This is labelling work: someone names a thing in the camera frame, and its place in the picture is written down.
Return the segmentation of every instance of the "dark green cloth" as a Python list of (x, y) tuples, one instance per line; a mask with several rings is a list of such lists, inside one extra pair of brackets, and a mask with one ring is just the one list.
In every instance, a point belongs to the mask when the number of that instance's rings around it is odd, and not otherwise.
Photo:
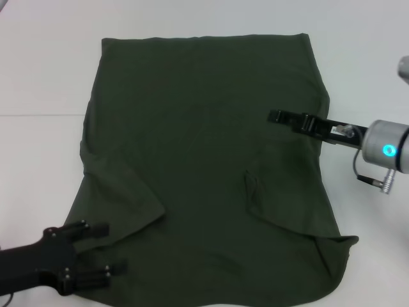
[(266, 122), (327, 116), (309, 38), (102, 40), (84, 121), (84, 180), (67, 223), (107, 221), (79, 243), (88, 269), (127, 258), (121, 307), (293, 306), (331, 293), (356, 237), (341, 237), (321, 142)]

